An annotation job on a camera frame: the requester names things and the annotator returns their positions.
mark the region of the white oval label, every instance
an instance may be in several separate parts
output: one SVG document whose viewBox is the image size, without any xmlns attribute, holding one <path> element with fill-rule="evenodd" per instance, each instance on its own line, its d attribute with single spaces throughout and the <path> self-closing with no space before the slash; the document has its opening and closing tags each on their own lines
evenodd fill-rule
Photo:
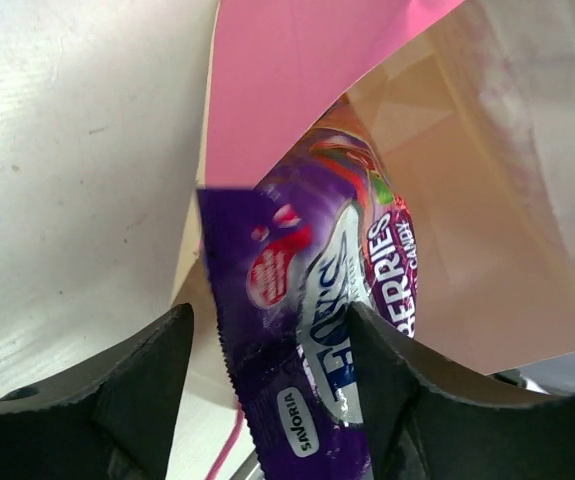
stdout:
<svg viewBox="0 0 575 480">
<path fill-rule="evenodd" d="M 278 413 L 294 454 L 305 458 L 318 451 L 318 432 L 300 390 L 289 387 L 277 397 Z"/>
</svg>

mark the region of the pink paper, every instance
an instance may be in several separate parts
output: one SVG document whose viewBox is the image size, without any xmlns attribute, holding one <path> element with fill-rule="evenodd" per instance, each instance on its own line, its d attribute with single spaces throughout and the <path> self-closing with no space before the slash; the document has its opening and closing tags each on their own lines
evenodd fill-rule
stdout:
<svg viewBox="0 0 575 480">
<path fill-rule="evenodd" d="M 461 2 L 222 0 L 207 184 L 256 184 L 336 98 Z"/>
</svg>

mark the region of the white logo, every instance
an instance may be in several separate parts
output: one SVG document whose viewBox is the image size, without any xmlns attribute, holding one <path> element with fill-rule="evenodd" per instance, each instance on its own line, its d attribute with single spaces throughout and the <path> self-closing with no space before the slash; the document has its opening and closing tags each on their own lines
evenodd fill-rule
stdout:
<svg viewBox="0 0 575 480">
<path fill-rule="evenodd" d="M 307 408 L 305 399 L 295 387 L 289 387 L 278 394 L 278 414 L 291 449 L 299 458 L 305 458 L 318 451 L 318 432 Z"/>
<path fill-rule="evenodd" d="M 321 400 L 334 418 L 351 424 L 363 418 L 343 307 L 352 301 L 371 305 L 360 240 L 360 215 L 348 204 L 308 272 L 298 331 Z"/>
</svg>

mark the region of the purple candy wrapper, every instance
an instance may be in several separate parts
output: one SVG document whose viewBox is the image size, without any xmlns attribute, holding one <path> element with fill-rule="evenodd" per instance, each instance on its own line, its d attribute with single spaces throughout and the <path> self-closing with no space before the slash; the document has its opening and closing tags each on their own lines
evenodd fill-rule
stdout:
<svg viewBox="0 0 575 480">
<path fill-rule="evenodd" d="M 416 244 L 345 97 L 256 188 L 199 190 L 198 203 L 227 368 L 266 478 L 371 478 L 344 307 L 363 302 L 413 336 Z"/>
</svg>

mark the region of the pink cable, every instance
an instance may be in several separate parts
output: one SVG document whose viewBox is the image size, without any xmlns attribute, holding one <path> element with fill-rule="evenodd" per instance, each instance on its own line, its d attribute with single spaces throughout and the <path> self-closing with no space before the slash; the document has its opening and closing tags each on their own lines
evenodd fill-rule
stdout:
<svg viewBox="0 0 575 480">
<path fill-rule="evenodd" d="M 240 407 L 240 404 L 238 404 L 238 410 L 236 411 L 236 423 L 234 423 L 234 428 L 231 430 L 231 433 L 229 434 L 229 437 L 227 438 L 225 445 L 223 445 L 223 448 L 221 448 L 220 453 L 216 457 L 216 460 L 214 461 L 214 464 L 211 466 L 211 469 L 209 470 L 209 473 L 205 477 L 205 480 L 216 480 L 218 472 L 220 472 L 220 469 L 225 463 L 225 460 L 227 460 L 229 453 L 234 448 L 234 445 L 236 445 L 238 437 L 240 437 L 240 432 L 243 429 L 244 421 L 245 421 L 245 414 L 243 413 L 243 409 Z"/>
</svg>

